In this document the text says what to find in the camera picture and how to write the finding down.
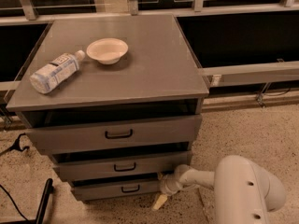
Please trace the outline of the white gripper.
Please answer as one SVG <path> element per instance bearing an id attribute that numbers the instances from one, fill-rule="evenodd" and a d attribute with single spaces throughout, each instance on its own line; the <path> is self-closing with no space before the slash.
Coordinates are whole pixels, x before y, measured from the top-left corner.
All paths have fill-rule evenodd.
<path id="1" fill-rule="evenodd" d="M 160 194 L 156 195 L 154 203 L 151 207 L 153 211 L 159 210 L 167 201 L 168 196 L 172 196 L 182 190 L 182 185 L 175 179 L 175 175 L 164 175 L 157 173 L 157 178 L 160 180 Z"/>

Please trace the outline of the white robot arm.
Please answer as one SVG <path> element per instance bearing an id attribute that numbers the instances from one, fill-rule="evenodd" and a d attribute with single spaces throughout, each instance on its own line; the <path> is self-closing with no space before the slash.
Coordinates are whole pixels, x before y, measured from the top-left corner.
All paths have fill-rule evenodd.
<path id="1" fill-rule="evenodd" d="M 286 202 L 286 190 L 275 175 L 253 161 L 230 155 L 213 172 L 181 164 L 173 174 L 161 175 L 152 208 L 158 210 L 170 196 L 200 186 L 214 191 L 216 224 L 270 224 L 268 214 Z"/>

